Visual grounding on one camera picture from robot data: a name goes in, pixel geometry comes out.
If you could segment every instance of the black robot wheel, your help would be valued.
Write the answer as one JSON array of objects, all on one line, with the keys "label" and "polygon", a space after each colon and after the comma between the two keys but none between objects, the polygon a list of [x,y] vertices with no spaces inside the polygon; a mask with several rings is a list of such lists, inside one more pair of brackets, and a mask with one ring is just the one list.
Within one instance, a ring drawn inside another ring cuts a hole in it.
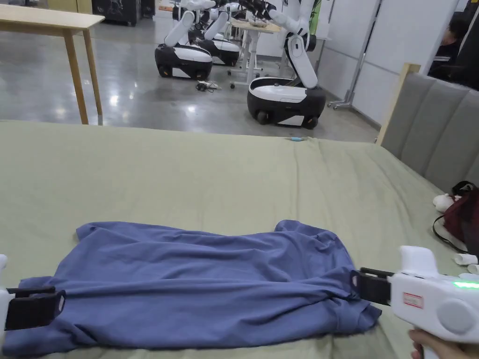
[{"label": "black robot wheel", "polygon": [[197,80],[200,80],[200,81],[203,81],[203,80],[206,80],[208,78],[208,73],[204,70],[198,70],[196,72],[196,79]]},{"label": "black robot wheel", "polygon": [[161,77],[171,77],[172,68],[170,66],[158,66]]},{"label": "black robot wheel", "polygon": [[258,121],[259,124],[267,124],[268,113],[266,113],[265,111],[259,110],[258,113],[256,114],[256,121]]},{"label": "black robot wheel", "polygon": [[303,123],[301,124],[302,127],[307,128],[308,130],[312,130],[318,125],[318,118],[315,116],[305,118]]}]

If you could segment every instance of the green indicator light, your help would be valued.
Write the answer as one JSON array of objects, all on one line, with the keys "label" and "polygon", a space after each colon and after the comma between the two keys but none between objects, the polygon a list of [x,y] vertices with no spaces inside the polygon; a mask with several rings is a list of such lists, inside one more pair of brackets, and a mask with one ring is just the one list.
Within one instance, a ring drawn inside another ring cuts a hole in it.
[{"label": "green indicator light", "polygon": [[459,288],[479,289],[479,283],[454,282],[454,285]]}]

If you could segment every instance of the concrete floor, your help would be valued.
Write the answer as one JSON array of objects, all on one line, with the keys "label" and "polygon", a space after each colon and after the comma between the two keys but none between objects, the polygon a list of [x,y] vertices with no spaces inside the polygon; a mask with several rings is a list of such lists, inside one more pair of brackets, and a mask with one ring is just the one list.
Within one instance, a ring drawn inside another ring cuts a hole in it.
[{"label": "concrete floor", "polygon": [[[372,142],[377,130],[357,114],[325,108],[314,130],[261,126],[248,113],[247,88],[229,88],[226,67],[210,79],[223,89],[199,92],[196,82],[163,79],[154,60],[165,19],[143,19],[137,27],[99,24],[92,31],[103,104],[100,124],[239,135],[312,136]],[[91,124],[98,124],[91,78],[81,36],[74,36]],[[0,32],[0,119],[80,123],[62,38]],[[265,73],[277,74],[275,63]]]}]

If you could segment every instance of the white plush toy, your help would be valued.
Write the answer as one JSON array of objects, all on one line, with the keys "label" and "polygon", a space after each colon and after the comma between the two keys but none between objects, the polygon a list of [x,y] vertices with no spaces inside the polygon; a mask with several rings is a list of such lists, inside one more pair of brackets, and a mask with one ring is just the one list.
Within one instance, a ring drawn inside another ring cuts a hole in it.
[{"label": "white plush toy", "polygon": [[444,213],[449,207],[453,205],[455,201],[460,199],[461,196],[455,196],[455,200],[452,199],[449,194],[442,194],[440,196],[436,196],[433,199],[433,205],[436,206],[436,210],[441,213]]}]

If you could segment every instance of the dark red bag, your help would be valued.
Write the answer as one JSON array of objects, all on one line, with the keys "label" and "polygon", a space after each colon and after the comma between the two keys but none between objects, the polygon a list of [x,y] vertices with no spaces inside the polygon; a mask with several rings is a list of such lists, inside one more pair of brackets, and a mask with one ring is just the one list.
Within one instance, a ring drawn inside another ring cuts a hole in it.
[{"label": "dark red bag", "polygon": [[[434,221],[434,234],[458,252],[479,256],[479,189],[471,182],[461,181],[452,188],[453,199],[454,196],[462,197]],[[436,232],[434,225],[441,218],[444,228],[466,245],[467,252]]]}]

